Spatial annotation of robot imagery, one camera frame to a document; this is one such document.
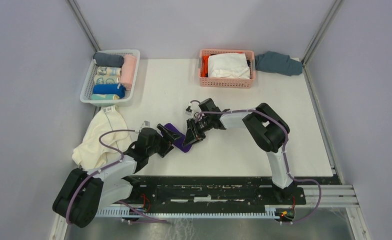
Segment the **purple towel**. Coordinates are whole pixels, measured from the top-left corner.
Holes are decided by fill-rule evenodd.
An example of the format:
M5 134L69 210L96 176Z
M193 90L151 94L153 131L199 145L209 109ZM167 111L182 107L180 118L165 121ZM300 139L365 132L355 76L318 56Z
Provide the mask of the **purple towel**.
M173 146L178 148L183 153L188 153L192 146L191 145L187 145L187 146L183 145L184 144L185 135L183 133L181 133L176 127L174 127L171 123L165 124L164 127L180 136L179 139L177 139L177 140L175 140L173 142Z

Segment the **cream towel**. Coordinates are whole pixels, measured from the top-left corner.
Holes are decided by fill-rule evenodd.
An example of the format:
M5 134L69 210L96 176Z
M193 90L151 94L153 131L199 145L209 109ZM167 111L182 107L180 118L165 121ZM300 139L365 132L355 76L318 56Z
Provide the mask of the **cream towel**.
M100 168L120 158L120 153L100 144L99 137L109 131L127 129L115 105L103 107L93 117L83 141L72 154L72 160L84 170Z

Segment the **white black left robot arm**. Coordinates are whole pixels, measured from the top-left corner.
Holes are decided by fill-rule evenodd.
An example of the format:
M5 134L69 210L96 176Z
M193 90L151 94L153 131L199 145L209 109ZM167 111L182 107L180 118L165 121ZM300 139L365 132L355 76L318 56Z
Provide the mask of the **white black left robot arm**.
M84 228L97 211L111 204L121 200L136 203L141 190L132 175L145 167L152 155L166 156L181 138L180 133L161 124L155 129L142 128L137 140L126 150L119 151L117 160L91 170L72 170L55 198L52 210L68 224Z

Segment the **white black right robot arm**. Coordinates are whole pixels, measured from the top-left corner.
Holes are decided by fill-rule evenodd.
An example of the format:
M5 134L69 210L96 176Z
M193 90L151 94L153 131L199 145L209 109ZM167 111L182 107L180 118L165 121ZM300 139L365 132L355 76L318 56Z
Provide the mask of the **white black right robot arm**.
M272 171L273 199L285 204L293 197L294 179L289 176L285 148L290 133L287 123L266 103L256 108L231 110L220 108L208 98L198 104L201 112L186 121L187 130L183 146L192 146L206 138L211 129L248 130L257 146L266 152Z

